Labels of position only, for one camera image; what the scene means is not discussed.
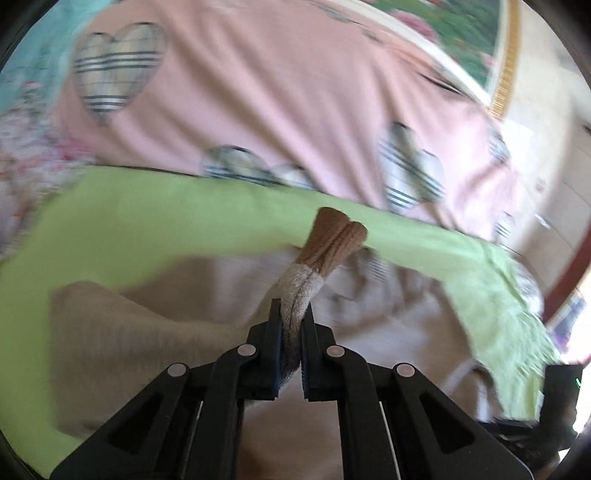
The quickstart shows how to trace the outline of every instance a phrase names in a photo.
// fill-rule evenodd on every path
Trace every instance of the beige sweater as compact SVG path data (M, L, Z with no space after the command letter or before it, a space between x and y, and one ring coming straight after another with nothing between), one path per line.
M51 310L56 421L86 437L164 368L214 361L266 320L295 249L261 257L186 258L117 293L89 282L59 290ZM443 286L364 249L312 300L317 323L368 362L414 364L464 411L501 414ZM242 479L342 477L336 404L308 403L297 372L274 402L245 412Z

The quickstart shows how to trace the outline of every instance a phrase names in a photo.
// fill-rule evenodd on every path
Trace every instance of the white wall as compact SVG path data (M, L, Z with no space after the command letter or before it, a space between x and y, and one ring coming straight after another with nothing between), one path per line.
M505 139L523 183L512 235L503 243L524 253L560 181L574 119L565 88L562 43L546 22L521 2L514 94L505 115Z
M524 249L529 268L549 292L570 265L591 222L591 133L577 125L560 181Z

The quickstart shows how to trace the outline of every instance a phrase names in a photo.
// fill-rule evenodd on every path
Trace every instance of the painting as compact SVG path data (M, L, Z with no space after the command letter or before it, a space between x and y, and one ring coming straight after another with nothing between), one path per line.
M495 67L505 0L364 0L418 31L482 87Z

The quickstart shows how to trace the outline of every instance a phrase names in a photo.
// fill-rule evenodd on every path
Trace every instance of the screw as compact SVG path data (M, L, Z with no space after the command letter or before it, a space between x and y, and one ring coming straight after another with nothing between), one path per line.
M345 349L340 345L331 345L326 349L326 353L328 354L328 356L338 358L345 354Z
M171 377L180 377L180 376L184 375L185 372L187 371L187 365L172 364L172 365L170 365L170 367L168 367L168 370L166 370L166 371Z
M410 378L414 375L415 369L411 364L400 364L396 367L396 373L401 377Z
M256 347L250 343L244 343L238 347L238 355L240 356L252 356L256 353Z

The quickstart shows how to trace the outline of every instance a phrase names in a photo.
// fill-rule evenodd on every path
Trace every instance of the green cloth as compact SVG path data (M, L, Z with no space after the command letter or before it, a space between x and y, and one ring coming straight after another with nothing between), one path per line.
M302 245L321 206L362 222L366 244L387 260L444 282L506 413L536 415L543 367L558 359L557 352L526 312L512 261L501 249L316 192L89 167L42 210L20 253L2 266L0 428L17 454L47 477L79 444L51 423L52 290L77 280L126 287L179 255L259 254Z

